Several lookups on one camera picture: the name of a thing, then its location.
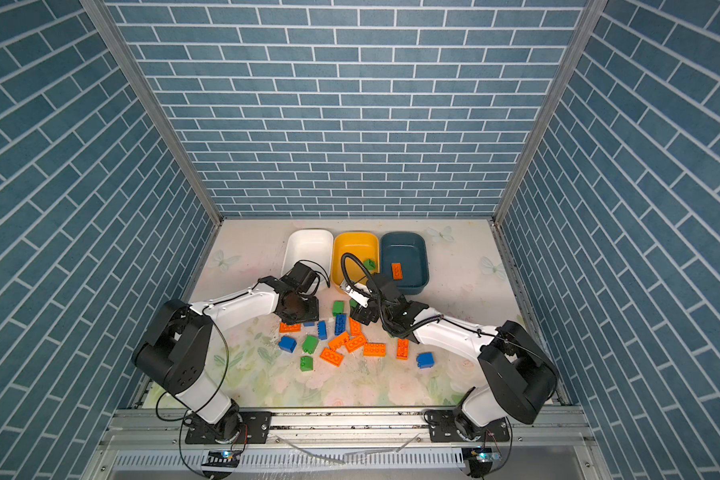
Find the narrow blue lego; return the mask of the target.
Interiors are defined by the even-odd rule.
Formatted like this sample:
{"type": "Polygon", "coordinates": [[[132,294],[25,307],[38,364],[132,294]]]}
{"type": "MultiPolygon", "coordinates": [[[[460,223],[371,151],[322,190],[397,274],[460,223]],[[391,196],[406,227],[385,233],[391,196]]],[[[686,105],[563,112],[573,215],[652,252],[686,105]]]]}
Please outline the narrow blue lego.
{"type": "Polygon", "coordinates": [[[326,339],[327,339],[327,337],[328,337],[328,335],[327,335],[327,325],[326,325],[326,322],[325,322],[325,321],[319,321],[319,322],[317,323],[317,333],[318,333],[318,338],[319,338],[320,340],[326,340],[326,339]]]}

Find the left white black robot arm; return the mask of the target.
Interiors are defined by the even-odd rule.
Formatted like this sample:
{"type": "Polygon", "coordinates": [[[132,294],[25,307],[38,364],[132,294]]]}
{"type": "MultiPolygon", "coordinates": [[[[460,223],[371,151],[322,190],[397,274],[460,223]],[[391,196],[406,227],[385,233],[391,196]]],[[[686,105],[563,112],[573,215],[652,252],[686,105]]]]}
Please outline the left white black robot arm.
{"type": "Polygon", "coordinates": [[[187,420],[210,443],[236,441],[244,431],[238,404],[222,391],[225,373],[212,374],[209,349],[220,346],[223,367],[231,366],[225,332],[274,314],[292,326],[319,320],[316,293],[324,273],[302,261],[283,276],[265,276],[240,292],[158,308],[134,349],[132,362],[187,410],[187,420]]]}

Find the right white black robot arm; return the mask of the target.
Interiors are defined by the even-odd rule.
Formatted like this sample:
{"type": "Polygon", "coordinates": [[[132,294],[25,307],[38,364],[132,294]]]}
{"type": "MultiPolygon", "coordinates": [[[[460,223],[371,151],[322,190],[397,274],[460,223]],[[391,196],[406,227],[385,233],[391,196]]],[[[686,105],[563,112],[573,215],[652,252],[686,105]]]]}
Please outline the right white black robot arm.
{"type": "Polygon", "coordinates": [[[467,441],[505,417],[533,424],[556,389],[558,369],[515,321],[496,327],[456,319],[408,300],[383,274],[372,274],[363,285],[346,278],[341,289],[357,303],[351,309],[355,321],[378,321],[395,338],[438,347],[480,366],[487,384],[470,389],[453,410],[454,426],[467,441]]]}

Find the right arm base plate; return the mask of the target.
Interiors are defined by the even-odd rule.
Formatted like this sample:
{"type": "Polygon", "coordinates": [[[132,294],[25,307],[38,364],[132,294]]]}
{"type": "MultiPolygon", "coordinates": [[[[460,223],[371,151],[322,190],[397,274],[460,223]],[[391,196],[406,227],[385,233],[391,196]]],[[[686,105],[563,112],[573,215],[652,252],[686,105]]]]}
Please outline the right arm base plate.
{"type": "Polygon", "coordinates": [[[433,443],[455,442],[507,442],[510,440],[508,424],[504,419],[479,427],[457,409],[425,410],[423,419],[433,443]]]}

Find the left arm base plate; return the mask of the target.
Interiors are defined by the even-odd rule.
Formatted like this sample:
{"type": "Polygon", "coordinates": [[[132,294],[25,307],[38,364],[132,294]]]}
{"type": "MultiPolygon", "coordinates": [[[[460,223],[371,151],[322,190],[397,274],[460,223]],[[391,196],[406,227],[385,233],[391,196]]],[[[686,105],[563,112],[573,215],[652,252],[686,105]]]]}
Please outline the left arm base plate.
{"type": "Polygon", "coordinates": [[[269,411],[233,411],[215,424],[192,413],[184,421],[189,445],[265,444],[271,426],[269,411]]]}

